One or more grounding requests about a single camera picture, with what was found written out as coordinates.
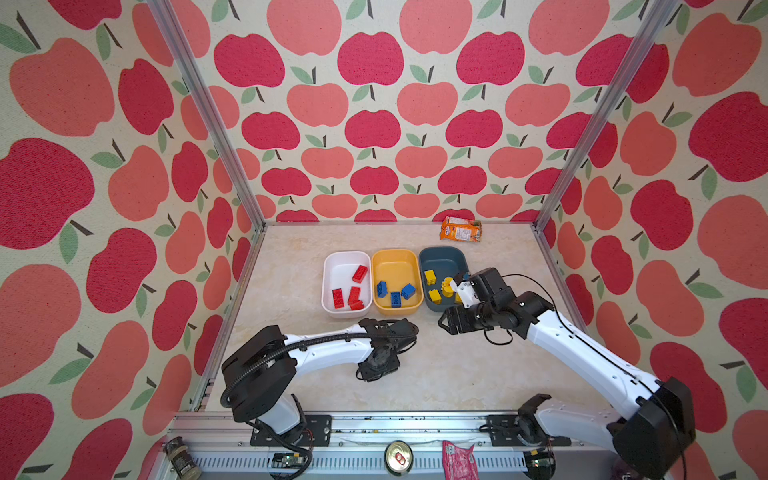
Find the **lego brick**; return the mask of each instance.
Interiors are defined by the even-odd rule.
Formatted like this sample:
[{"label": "lego brick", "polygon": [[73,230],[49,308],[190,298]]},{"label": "lego brick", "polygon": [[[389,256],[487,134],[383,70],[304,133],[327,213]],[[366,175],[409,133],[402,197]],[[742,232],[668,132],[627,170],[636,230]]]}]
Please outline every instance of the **lego brick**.
[{"label": "lego brick", "polygon": [[429,298],[432,300],[432,302],[435,305],[439,305],[442,302],[442,298],[440,297],[440,292],[438,292],[437,290],[430,290]]},{"label": "lego brick", "polygon": [[354,302],[359,300],[360,298],[360,287],[359,286],[353,286],[352,289],[349,291],[349,298],[347,299],[347,305],[352,305]]},{"label": "lego brick", "polygon": [[376,295],[379,298],[384,298],[386,294],[387,294],[386,282],[382,280],[379,282],[378,285],[376,285]]},{"label": "lego brick", "polygon": [[427,279],[427,285],[434,285],[437,283],[437,277],[434,270],[427,270],[424,272],[424,277]]},{"label": "lego brick", "polygon": [[340,288],[333,291],[333,306],[335,308],[344,308],[344,294]]},{"label": "lego brick", "polygon": [[416,287],[411,285],[410,283],[402,288],[402,291],[400,292],[400,295],[402,295],[402,298],[409,299],[412,296],[416,294]]},{"label": "lego brick", "polygon": [[366,277],[368,273],[368,267],[360,265],[357,267],[357,271],[352,275],[352,281],[355,283],[362,283],[362,279]]}]

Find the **black cable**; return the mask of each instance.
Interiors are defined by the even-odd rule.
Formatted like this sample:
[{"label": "black cable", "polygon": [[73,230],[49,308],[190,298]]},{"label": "black cable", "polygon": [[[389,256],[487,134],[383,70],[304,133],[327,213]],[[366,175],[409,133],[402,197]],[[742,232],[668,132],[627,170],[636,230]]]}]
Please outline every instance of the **black cable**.
[{"label": "black cable", "polygon": [[253,372],[256,372],[258,369],[265,366],[268,362],[274,360],[275,358],[285,355],[286,353],[292,350],[307,348],[313,345],[319,345],[320,343],[335,342],[338,340],[350,341],[351,339],[409,339],[419,334],[419,328],[413,323],[410,323],[410,325],[413,329],[413,333],[410,333],[408,335],[395,335],[391,333],[339,333],[336,335],[321,336],[321,337],[316,337],[312,339],[301,340],[300,342],[281,346],[279,349],[275,349],[272,352],[267,353],[262,359],[256,361],[253,365],[249,366],[244,372],[239,374],[239,376],[235,378],[232,384],[228,385],[224,389],[224,391],[221,393],[221,399],[220,399],[221,406],[223,406],[225,409],[228,409],[232,406],[230,404],[230,395],[232,394],[232,391],[235,390],[235,388],[238,387],[238,385],[241,384],[243,380],[245,380],[245,378],[248,377],[248,375],[252,374]]},{"label": "black cable", "polygon": [[[554,313],[555,313],[555,315],[558,316],[558,320],[560,320],[560,324],[563,326],[563,328],[565,328],[573,337],[579,339],[583,344],[585,344],[586,346],[588,346],[589,348],[594,350],[599,356],[603,357],[603,359],[607,360],[611,365],[613,365],[616,368],[618,368],[619,370],[621,370],[625,375],[629,375],[630,377],[632,377],[632,379],[637,380],[638,383],[640,383],[643,387],[645,387],[645,389],[651,394],[651,396],[654,395],[654,391],[651,390],[650,387],[648,385],[646,385],[642,380],[639,380],[636,376],[632,375],[627,370],[625,370],[624,368],[622,368],[621,366],[616,364],[616,362],[614,362],[613,360],[611,360],[608,357],[606,357],[605,355],[603,355],[602,352],[600,352],[598,349],[594,348],[592,345],[590,345],[588,342],[586,342],[584,339],[582,339],[579,335],[576,335],[573,330],[569,329],[565,325],[565,323],[563,322],[563,319],[560,317],[560,313],[558,312],[558,308],[554,304],[554,298],[552,298],[552,295],[550,295],[550,293],[547,291],[547,289],[545,289],[539,282],[537,282],[536,280],[532,279],[528,275],[523,275],[522,273],[510,273],[508,275],[502,275],[502,278],[504,278],[506,276],[522,276],[524,278],[529,279],[531,282],[535,283],[536,285],[538,285],[538,287],[540,289],[544,290],[544,293],[547,294],[547,296],[549,297],[549,301],[552,302],[552,307],[554,308]],[[679,431],[679,429],[677,427],[677,423],[674,421],[674,417],[672,416],[672,413],[669,411],[669,409],[667,409],[667,407],[662,402],[657,403],[657,405],[659,405],[664,410],[664,414],[667,416],[667,418],[669,419],[670,423],[672,424],[672,428],[674,429],[674,432],[675,432],[675,439],[677,440],[677,449],[680,452],[680,457],[683,459],[683,480],[687,480],[688,479],[688,467],[687,467],[687,464],[685,462],[685,452],[683,451],[683,446],[680,443],[680,431]]]},{"label": "black cable", "polygon": [[485,335],[485,339],[486,339],[486,340],[488,340],[488,343],[490,343],[490,344],[492,344],[492,345],[499,345],[499,346],[504,346],[504,345],[509,345],[510,343],[512,343],[512,340],[514,340],[514,339],[515,339],[515,338],[512,336],[512,333],[511,333],[509,330],[506,330],[506,332],[507,332],[507,334],[509,335],[509,341],[508,341],[508,342],[503,342],[503,343],[496,343],[496,342],[494,342],[493,340],[489,339],[489,338],[488,338],[488,330],[483,330],[483,331],[482,331],[482,334],[483,334],[483,335]]},{"label": "black cable", "polygon": [[301,465],[298,470],[296,470],[294,473],[290,475],[280,475],[275,476],[270,473],[270,476],[272,478],[275,478],[276,480],[294,480],[299,475],[303,474],[309,467],[310,463],[312,463],[312,450],[303,449],[301,447],[297,447],[295,445],[291,445],[290,443],[286,442],[282,436],[277,435],[275,431],[267,425],[266,423],[260,421],[259,419],[256,419],[255,422],[246,421],[246,423],[255,429],[259,430],[266,430],[266,432],[269,434],[270,437],[275,439],[277,443],[280,443],[281,446],[283,446],[285,449],[289,449],[291,452],[296,452],[300,455],[306,456],[306,462],[304,462],[304,465]]}]

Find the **floor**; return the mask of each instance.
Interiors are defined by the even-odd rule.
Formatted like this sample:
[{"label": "floor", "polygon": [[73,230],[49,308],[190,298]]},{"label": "floor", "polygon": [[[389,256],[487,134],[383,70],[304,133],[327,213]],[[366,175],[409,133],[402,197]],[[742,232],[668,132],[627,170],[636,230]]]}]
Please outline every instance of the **floor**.
[{"label": "floor", "polygon": [[[480,243],[440,240],[439,231],[434,224],[269,226],[224,358],[268,325],[279,325],[283,333],[311,334],[355,323],[329,318],[320,305],[323,261],[341,250],[372,256],[385,248],[407,248],[418,255],[425,247],[458,247],[472,272],[495,266],[502,275],[535,278],[567,315],[529,225],[484,225]],[[546,296],[529,280],[506,280],[517,294],[533,290]],[[372,306],[368,316],[377,315]],[[423,304],[409,317],[421,330],[419,342],[401,356],[400,369],[391,375],[364,383],[355,379],[356,366],[334,366],[295,378],[286,393],[295,393],[308,411],[516,409],[539,392],[585,405],[607,405],[581,377],[540,347],[519,337],[511,345],[493,346],[480,332],[450,336],[437,326],[438,319],[439,314]],[[489,336],[500,342],[506,334],[497,330]],[[208,411],[226,410],[217,401],[222,391],[220,374]]]}]

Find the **yellow bin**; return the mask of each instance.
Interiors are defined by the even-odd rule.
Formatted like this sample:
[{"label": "yellow bin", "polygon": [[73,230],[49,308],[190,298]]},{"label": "yellow bin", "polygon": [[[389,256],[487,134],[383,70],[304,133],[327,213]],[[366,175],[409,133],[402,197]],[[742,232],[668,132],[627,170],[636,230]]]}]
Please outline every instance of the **yellow bin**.
[{"label": "yellow bin", "polygon": [[[411,250],[395,248],[380,250],[373,254],[371,259],[373,269],[373,302],[382,314],[390,316],[408,316],[419,309],[424,301],[424,289],[422,288],[422,276],[419,274],[419,259]],[[376,295],[376,286],[379,282],[386,282],[387,294],[384,298]],[[391,292],[399,292],[408,284],[416,288],[416,293],[409,299],[401,297],[401,307],[392,308]]]}]

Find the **yellow lego brick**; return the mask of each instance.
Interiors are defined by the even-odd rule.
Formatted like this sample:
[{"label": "yellow lego brick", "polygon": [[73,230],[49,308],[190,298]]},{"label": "yellow lego brick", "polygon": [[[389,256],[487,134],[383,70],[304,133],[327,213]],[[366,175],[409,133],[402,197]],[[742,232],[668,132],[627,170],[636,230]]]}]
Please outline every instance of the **yellow lego brick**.
[{"label": "yellow lego brick", "polygon": [[440,292],[438,292],[437,290],[430,290],[429,298],[432,300],[432,302],[435,305],[439,305],[442,302],[442,298],[440,297]]},{"label": "yellow lego brick", "polygon": [[434,285],[437,283],[437,277],[434,270],[427,270],[424,272],[424,277],[427,279],[427,285]]}]

